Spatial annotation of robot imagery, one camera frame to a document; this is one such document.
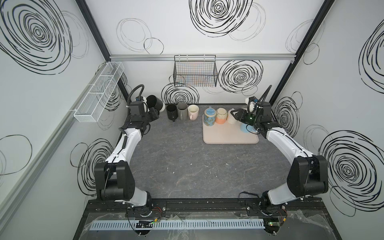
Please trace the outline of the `white black mug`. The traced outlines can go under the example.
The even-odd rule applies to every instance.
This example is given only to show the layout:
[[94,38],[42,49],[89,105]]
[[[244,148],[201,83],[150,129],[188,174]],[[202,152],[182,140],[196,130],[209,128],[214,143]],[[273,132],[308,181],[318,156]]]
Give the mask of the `white black mug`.
[[155,95],[147,97],[147,105],[149,108],[154,108],[159,112],[163,112],[166,109],[166,105]]

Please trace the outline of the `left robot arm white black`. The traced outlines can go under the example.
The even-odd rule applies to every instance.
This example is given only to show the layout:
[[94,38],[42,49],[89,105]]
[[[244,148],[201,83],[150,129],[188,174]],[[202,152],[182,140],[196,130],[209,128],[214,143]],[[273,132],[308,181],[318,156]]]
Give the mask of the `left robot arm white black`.
[[94,167],[97,200],[127,204],[145,217],[152,213],[151,194],[136,187],[130,162],[145,131],[151,128],[150,122],[158,118],[158,111],[150,108],[145,98],[129,103],[125,123],[119,127],[121,136],[115,149],[104,162]]

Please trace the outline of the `cream white mug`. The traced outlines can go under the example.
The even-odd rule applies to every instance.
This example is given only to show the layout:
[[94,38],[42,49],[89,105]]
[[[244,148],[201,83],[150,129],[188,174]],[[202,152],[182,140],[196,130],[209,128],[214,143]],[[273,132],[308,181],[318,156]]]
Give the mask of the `cream white mug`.
[[235,109],[230,109],[228,110],[228,117],[227,117],[227,122],[231,125],[234,125],[236,124],[237,120],[234,118],[234,116],[232,115],[232,111],[234,111]]

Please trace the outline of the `light blue mug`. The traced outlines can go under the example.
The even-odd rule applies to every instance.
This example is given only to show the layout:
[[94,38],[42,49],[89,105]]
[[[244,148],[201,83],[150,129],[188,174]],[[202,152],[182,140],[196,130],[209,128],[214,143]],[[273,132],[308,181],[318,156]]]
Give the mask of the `light blue mug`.
[[240,129],[246,134],[255,134],[258,135],[259,132],[251,125],[241,123]]

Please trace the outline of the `grey mug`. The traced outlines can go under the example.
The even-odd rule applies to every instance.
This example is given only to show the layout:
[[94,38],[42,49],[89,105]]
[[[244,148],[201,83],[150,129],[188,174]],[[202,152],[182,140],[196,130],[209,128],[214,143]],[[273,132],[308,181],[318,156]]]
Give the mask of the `grey mug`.
[[188,116],[188,104],[187,103],[178,103],[177,104],[177,110],[178,110],[178,118],[182,121],[185,121],[189,118]]

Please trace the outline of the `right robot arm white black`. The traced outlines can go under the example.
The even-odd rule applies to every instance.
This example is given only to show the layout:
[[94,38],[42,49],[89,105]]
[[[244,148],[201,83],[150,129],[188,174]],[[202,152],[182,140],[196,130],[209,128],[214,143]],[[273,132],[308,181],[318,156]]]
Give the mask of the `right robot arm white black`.
[[270,103],[259,101],[253,110],[240,108],[231,111],[231,115],[235,120],[253,127],[266,140],[273,143],[291,165],[286,182],[262,194],[260,203],[262,207],[281,206],[300,198],[328,192],[327,160],[321,155],[314,155],[297,143],[273,119]]

